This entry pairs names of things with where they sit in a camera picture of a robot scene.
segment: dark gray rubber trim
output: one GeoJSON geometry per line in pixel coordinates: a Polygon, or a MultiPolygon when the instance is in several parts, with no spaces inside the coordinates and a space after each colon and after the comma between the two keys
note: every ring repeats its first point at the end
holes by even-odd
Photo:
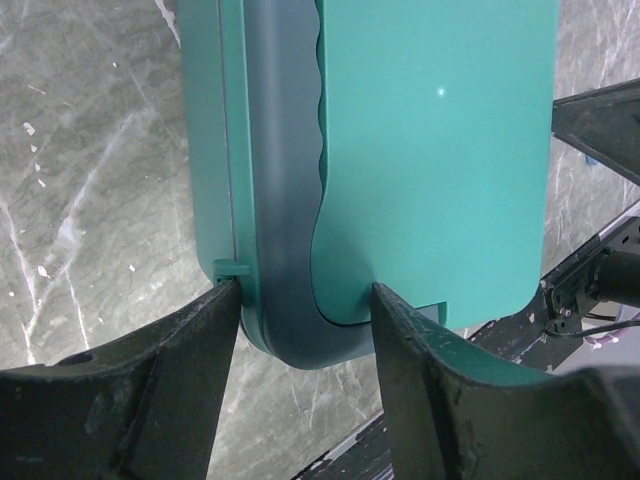
{"type": "Polygon", "coordinates": [[[314,0],[244,0],[249,112],[265,341],[302,369],[373,352],[369,323],[337,326],[318,311],[311,242],[322,201],[314,0]]]}

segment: curved rubber edge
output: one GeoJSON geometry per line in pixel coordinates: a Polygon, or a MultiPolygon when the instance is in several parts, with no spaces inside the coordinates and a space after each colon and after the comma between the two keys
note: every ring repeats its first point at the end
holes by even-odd
{"type": "Polygon", "coordinates": [[[369,323],[337,326],[318,311],[311,244],[322,201],[322,78],[314,0],[245,0],[259,289],[264,339],[301,369],[373,352],[369,323]]]}

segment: black cable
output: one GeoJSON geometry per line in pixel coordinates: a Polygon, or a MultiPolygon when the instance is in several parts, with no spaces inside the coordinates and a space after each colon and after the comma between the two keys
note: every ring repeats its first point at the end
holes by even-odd
{"type": "Polygon", "coordinates": [[[615,315],[600,315],[598,313],[587,313],[584,318],[591,318],[593,320],[603,320],[605,322],[615,322],[615,315]]]}
{"type": "Polygon", "coordinates": [[[565,332],[559,333],[554,332],[553,328],[557,326],[558,320],[554,320],[552,322],[547,323],[544,333],[553,338],[584,338],[589,335],[595,335],[597,333],[606,333],[606,332],[614,332],[616,330],[620,330],[622,328],[628,327],[640,327],[640,320],[627,320],[626,322],[616,322],[611,325],[604,325],[602,327],[589,328],[587,330],[582,330],[581,332],[565,332]]]}

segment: small plastic tab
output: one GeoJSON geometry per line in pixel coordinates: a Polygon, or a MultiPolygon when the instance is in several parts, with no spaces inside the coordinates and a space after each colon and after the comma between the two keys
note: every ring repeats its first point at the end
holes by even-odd
{"type": "Polygon", "coordinates": [[[228,258],[213,261],[213,278],[216,283],[235,277],[246,277],[250,274],[249,265],[228,258]]]}

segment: marble surface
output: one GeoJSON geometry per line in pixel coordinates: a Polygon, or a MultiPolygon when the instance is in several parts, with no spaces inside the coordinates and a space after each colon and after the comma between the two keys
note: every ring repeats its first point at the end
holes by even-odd
{"type": "MultiPolygon", "coordinates": [[[[557,96],[640,76],[636,0],[564,1],[557,96]]],[[[195,256],[176,0],[0,0],[0,368],[51,364],[210,287],[195,256]]],[[[552,143],[543,268],[638,198],[552,143]]],[[[240,335],[210,471],[290,478],[381,407],[372,357],[240,335]]]]}

